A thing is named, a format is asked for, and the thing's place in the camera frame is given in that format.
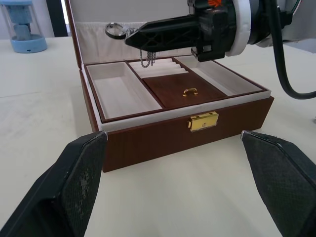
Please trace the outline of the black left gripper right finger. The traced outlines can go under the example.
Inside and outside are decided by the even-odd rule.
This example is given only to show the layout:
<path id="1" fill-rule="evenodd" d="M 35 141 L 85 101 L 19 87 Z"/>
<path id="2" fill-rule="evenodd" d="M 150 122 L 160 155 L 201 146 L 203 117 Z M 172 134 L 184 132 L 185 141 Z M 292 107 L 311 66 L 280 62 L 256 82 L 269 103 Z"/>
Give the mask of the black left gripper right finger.
<path id="1" fill-rule="evenodd" d="M 316 165 L 293 143 L 241 134 L 258 193 L 284 237 L 316 235 Z"/>

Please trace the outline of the trussed finger of the black right gripper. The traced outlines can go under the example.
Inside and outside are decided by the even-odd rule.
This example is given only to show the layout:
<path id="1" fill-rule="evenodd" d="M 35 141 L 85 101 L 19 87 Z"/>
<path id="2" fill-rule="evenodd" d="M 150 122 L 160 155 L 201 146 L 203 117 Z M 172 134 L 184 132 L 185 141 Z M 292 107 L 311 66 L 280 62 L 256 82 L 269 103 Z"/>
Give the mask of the trussed finger of the black right gripper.
<path id="1" fill-rule="evenodd" d="M 147 22 L 124 42 L 146 52 L 162 52 L 192 47 L 197 40 L 198 18 L 187 15 Z"/>

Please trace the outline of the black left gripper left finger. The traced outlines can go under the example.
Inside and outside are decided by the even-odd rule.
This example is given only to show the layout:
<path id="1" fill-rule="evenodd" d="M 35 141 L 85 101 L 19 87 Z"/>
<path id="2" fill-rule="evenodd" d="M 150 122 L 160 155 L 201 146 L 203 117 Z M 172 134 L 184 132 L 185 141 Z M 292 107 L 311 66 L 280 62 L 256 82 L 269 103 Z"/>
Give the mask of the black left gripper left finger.
<path id="1" fill-rule="evenodd" d="M 82 237 L 97 197 L 105 156 L 105 131 L 70 142 L 31 186 L 2 237 Z"/>

